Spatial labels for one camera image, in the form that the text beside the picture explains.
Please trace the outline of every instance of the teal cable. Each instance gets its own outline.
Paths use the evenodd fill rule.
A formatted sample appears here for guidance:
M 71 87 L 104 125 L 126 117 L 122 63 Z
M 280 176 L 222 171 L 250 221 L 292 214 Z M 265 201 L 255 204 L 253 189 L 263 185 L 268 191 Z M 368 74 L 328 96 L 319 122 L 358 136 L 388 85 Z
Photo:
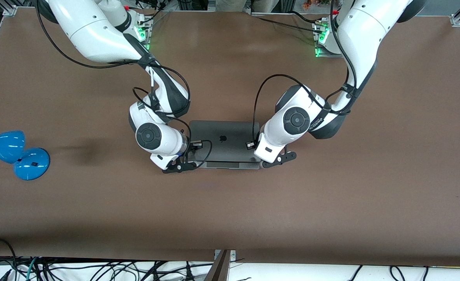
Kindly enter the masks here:
M 30 280 L 30 270 L 34 266 L 34 263 L 35 263 L 36 260 L 37 260 L 37 256 L 35 258 L 33 258 L 32 261 L 30 262 L 30 265 L 28 266 L 28 270 L 27 270 L 27 276 L 25 277 L 25 281 Z

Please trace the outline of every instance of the round joint cover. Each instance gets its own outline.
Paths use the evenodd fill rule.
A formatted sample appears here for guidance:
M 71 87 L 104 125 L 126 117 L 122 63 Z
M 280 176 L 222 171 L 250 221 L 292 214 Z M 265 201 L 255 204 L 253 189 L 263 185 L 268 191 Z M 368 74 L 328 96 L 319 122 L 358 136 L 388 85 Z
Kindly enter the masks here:
M 154 150 L 158 148 L 161 137 L 159 127 L 153 123 L 142 124 L 137 130 L 137 142 L 144 149 Z
M 310 116 L 301 107 L 291 107 L 284 114 L 284 129 L 291 135 L 306 132 L 310 126 Z

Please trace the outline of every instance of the table surface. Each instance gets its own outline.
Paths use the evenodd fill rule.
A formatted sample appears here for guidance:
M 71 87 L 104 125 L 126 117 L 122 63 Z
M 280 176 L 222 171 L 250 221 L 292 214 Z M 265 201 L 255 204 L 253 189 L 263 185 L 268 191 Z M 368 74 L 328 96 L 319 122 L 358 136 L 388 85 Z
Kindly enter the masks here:
M 322 96 L 344 82 L 344 61 L 315 57 L 312 42 L 244 13 L 172 12 L 155 24 L 151 52 L 189 82 L 185 121 L 251 121 L 269 75 Z M 69 62 L 34 9 L 4 19 L 0 132 L 23 130 L 51 156 L 29 182 L 0 162 L 0 237 L 17 254 L 211 260 L 213 249 L 237 249 L 258 262 L 460 264 L 460 28 L 448 18 L 396 25 L 339 133 L 305 135 L 290 145 L 297 160 L 272 169 L 162 174 L 128 124 L 131 88 L 149 81 L 139 66 Z M 265 85 L 260 123 L 291 85 Z

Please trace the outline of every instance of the gray laptop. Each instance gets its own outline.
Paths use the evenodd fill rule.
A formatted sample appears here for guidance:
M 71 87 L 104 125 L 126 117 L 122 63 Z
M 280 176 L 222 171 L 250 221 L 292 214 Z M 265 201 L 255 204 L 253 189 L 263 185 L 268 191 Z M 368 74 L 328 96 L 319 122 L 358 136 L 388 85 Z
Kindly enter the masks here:
M 246 142 L 252 140 L 252 122 L 237 121 L 191 121 L 192 140 L 209 139 L 213 147 L 209 158 L 201 168 L 209 169 L 259 169 L 261 160 L 254 150 L 247 150 Z M 259 123 L 255 123 L 254 135 L 259 132 Z M 197 164 L 202 162 L 209 152 L 210 143 L 204 142 L 203 148 L 191 152 L 188 160 Z

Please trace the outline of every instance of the lamp base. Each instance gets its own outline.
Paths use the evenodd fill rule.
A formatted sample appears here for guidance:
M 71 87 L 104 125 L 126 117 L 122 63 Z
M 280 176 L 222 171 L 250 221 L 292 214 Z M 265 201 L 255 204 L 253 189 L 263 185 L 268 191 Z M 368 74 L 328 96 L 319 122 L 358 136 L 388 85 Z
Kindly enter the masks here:
M 13 172 L 22 180 L 35 180 L 42 176 L 50 165 L 50 155 L 41 148 L 31 148 L 23 152 L 13 164 Z

